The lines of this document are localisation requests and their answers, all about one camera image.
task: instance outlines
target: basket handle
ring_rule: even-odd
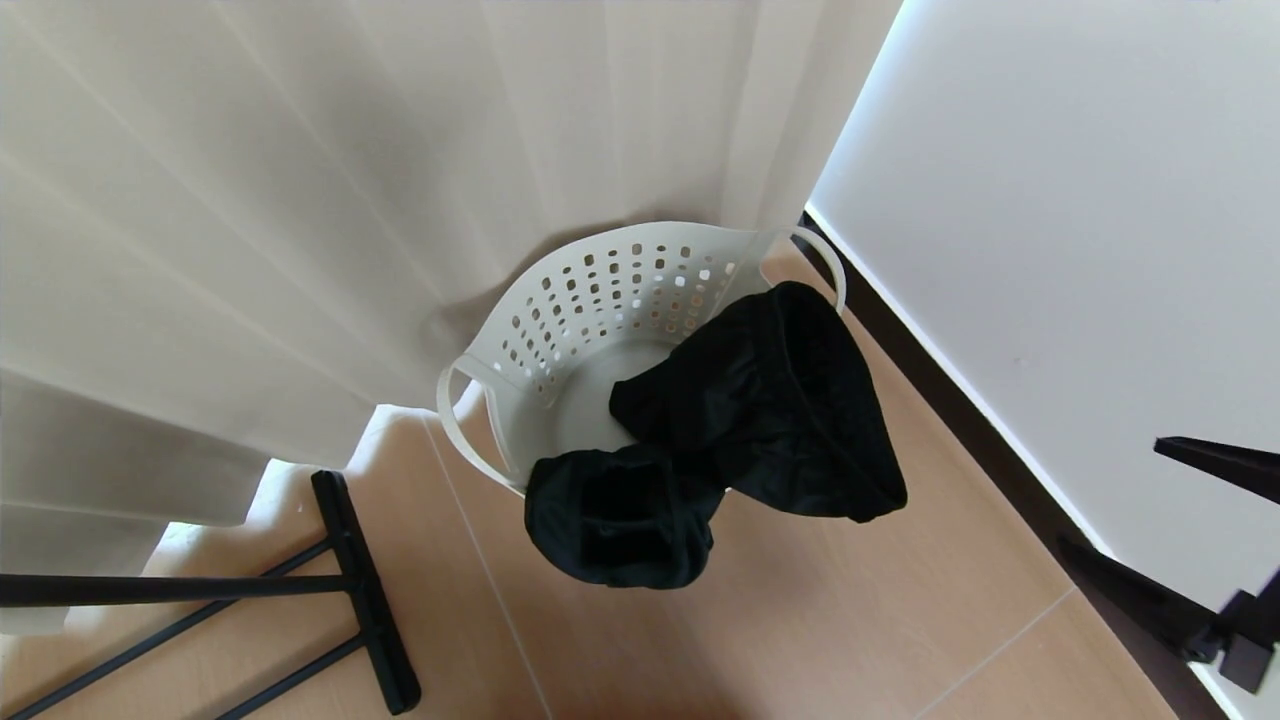
[[[458,361],[454,360],[448,368],[444,369],[443,373],[440,373],[440,379],[435,384],[435,411],[440,415],[440,425],[444,427],[444,434],[472,468],[488,475],[489,479],[506,486],[516,495],[524,496],[521,491],[516,489],[515,480],[499,473],[497,468],[481,457],[480,454],[476,452],[476,448],[471,447],[471,442],[467,441],[467,436],[462,433],[462,427],[458,425],[458,416],[453,413],[453,402],[449,400],[449,384],[453,382],[453,373],[457,372]],[[463,373],[463,375],[470,377],[475,382],[480,382],[467,373]]]
[[[822,255],[822,259],[827,263],[827,269],[831,270],[832,282],[836,283],[836,301],[833,304],[836,306],[836,313],[838,314],[842,311],[845,309],[845,296],[849,291],[849,282],[845,278],[845,265],[840,261],[840,255],[836,254],[836,249],[833,249],[829,242],[823,240],[820,234],[809,228],[795,225],[778,232],[799,237],[809,243],[809,247],[813,247],[818,255]]]

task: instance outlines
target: wall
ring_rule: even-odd
[[[1276,37],[1274,0],[908,0],[809,205],[1103,548],[1215,609],[1280,507],[1149,448],[1280,450]]]

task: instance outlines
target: white plastic basket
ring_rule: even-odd
[[[613,383],[664,360],[721,307],[768,290],[760,261],[791,236],[827,261],[836,307],[844,306],[838,256],[800,227],[751,232],[645,223],[547,255],[516,279],[466,352],[440,374],[436,401],[445,434],[476,469],[520,496],[541,457],[630,445],[609,415]],[[508,474],[462,434],[449,397],[456,372],[484,389]]]

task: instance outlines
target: curtain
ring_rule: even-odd
[[[0,3],[0,500],[242,521],[248,465],[431,407],[547,251],[794,223],[899,5]]]

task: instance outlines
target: floor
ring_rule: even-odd
[[[772,274],[818,282],[792,258]],[[908,509],[856,525],[731,493],[712,523],[710,564],[682,591],[559,574],[525,537],[520,500],[472,470],[433,414],[380,409],[347,477],[424,685],[408,716],[1172,717],[973,459],[846,322]],[[486,423],[483,407],[467,419],[477,445]],[[307,475],[273,464],[244,525],[175,525],[147,573],[252,574],[305,547],[320,528]],[[305,571],[334,569],[325,556]],[[61,635],[3,638],[3,707],[189,609],[81,609]],[[211,717],[353,629],[340,596],[241,602],[46,716]],[[307,716],[385,716],[364,651],[256,715]]]

